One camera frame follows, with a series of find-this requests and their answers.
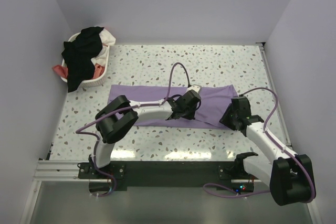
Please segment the purple t shirt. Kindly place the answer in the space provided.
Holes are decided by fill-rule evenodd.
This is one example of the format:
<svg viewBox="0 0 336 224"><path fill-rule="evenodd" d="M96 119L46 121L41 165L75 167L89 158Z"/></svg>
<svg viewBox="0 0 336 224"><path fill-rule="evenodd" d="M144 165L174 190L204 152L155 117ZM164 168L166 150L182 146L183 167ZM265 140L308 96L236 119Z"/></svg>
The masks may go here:
<svg viewBox="0 0 336 224"><path fill-rule="evenodd" d="M166 97L168 87L161 86L124 86L112 85L108 103L119 95L125 95L128 100L147 102L157 101ZM160 126L192 129L224 129L219 120L231 104L231 98L237 95L232 85L224 87L202 87L200 90L201 106L195 112L194 120L184 118L178 120L148 120L137 121L136 126Z"/></svg>

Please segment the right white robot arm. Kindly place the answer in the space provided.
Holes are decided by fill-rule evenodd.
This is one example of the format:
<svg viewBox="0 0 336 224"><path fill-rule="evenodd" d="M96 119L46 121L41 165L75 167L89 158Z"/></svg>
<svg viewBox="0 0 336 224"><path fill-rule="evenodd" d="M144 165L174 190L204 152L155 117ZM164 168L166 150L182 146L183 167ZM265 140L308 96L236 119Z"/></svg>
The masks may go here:
<svg viewBox="0 0 336 224"><path fill-rule="evenodd" d="M261 160L255 152L238 154L229 170L232 175L257 177L268 185L274 201L280 206L314 200L316 189L311 159L306 154L299 155L289 149L267 129L260 116L252 115L246 96L231 99L220 123L241 132L257 145L266 158Z"/></svg>

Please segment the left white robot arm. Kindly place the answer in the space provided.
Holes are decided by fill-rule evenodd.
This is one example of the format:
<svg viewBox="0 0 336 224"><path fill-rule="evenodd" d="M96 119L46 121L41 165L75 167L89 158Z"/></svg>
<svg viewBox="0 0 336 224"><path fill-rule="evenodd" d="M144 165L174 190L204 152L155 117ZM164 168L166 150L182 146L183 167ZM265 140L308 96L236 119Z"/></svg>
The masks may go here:
<svg viewBox="0 0 336 224"><path fill-rule="evenodd" d="M102 140L93 151L91 173L97 178L108 174L114 144L123 139L136 122L195 119L194 114L201 101L200 88L193 85L183 95L152 102L131 101L125 95L115 98L95 117L96 129Z"/></svg>

